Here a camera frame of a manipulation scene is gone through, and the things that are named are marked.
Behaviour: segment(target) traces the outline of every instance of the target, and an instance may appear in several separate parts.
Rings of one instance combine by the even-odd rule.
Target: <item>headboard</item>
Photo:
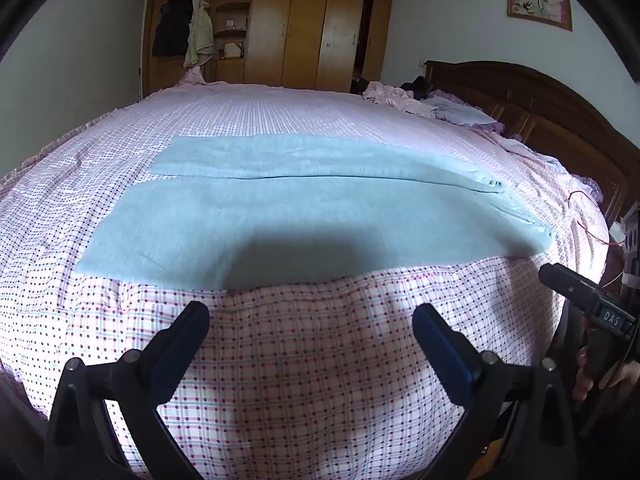
[[[611,224],[640,197],[640,150],[586,99],[555,79],[497,61],[428,61],[434,89],[457,95],[519,134],[532,150],[560,160],[570,173],[595,180]]]

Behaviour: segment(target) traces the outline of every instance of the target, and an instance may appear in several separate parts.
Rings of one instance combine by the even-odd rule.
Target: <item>wire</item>
[[[585,197],[587,197],[589,200],[591,200],[591,203],[593,203],[593,205],[594,205],[594,206],[598,207],[598,204],[596,204],[596,203],[593,201],[593,199],[592,199],[589,195],[587,195],[587,194],[586,194],[583,190],[581,190],[581,189],[579,189],[578,191],[572,191],[571,193],[569,193],[569,198],[568,198],[568,199],[567,199],[567,201],[566,201],[566,202],[567,202],[567,207],[571,207],[571,197],[572,197],[573,195],[575,195],[576,193],[582,193]],[[606,241],[604,241],[604,240],[600,240],[600,238],[598,238],[595,234],[591,233],[591,232],[590,232],[590,231],[589,231],[589,230],[588,230],[584,225],[582,225],[579,221],[576,221],[576,223],[577,223],[581,228],[583,228],[583,229],[584,229],[584,231],[585,231],[585,232],[586,232],[586,233],[587,233],[591,238],[594,238],[594,240],[596,240],[596,241],[600,242],[600,243],[601,243],[601,244],[603,244],[603,245],[606,245],[606,246],[613,246],[613,247],[621,247],[621,246],[622,246],[622,244],[624,244],[624,243],[625,243],[625,241],[624,241],[624,240],[622,240],[621,242],[606,242]]]
[[[622,276],[625,273],[624,270],[620,271],[620,274],[617,275],[613,280],[611,280],[609,283],[607,283],[607,285],[601,285],[602,288],[607,288],[609,285],[611,285],[611,283],[615,282],[620,276]]]

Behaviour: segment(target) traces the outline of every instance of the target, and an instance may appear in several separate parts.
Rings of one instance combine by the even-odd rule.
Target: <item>checkered bedspread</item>
[[[96,224],[174,135],[314,134],[475,161],[556,231],[539,257],[393,269],[330,283],[185,292],[83,276]],[[415,343],[433,303],[478,349],[517,364],[545,351],[561,299],[537,269],[561,262],[598,281],[604,218],[579,184],[521,144],[365,102],[261,86],[183,84],[78,128],[0,181],[0,359],[49,413],[64,363],[142,348],[191,300],[209,337],[159,413],[206,478],[400,479],[431,461],[460,418]],[[411,214],[411,211],[399,214]],[[460,211],[473,214],[473,211]],[[115,430],[144,466],[119,410]]]

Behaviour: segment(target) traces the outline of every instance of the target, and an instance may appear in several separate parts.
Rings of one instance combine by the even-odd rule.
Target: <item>wooden wardrobe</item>
[[[186,72],[179,57],[152,55],[154,33],[167,1],[147,3],[142,63],[145,96],[175,85]],[[223,59],[221,54],[202,67],[209,82],[349,92],[354,77],[380,79],[392,0],[372,0],[372,6],[367,0],[368,14],[364,0],[206,1],[211,3],[216,46],[227,36],[243,45],[241,57]],[[242,12],[246,13],[245,28],[220,30],[229,17],[238,22],[239,16],[242,23]],[[363,43],[364,66],[354,75],[356,50]]]

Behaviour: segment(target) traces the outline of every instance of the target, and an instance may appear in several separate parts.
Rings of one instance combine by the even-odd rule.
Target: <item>white wall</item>
[[[0,175],[138,99],[145,0],[49,0],[0,62]]]
[[[394,0],[382,80],[424,74],[420,58],[496,60],[543,72],[581,94],[640,146],[640,88],[585,10],[572,0],[574,31],[506,15],[507,0]]]

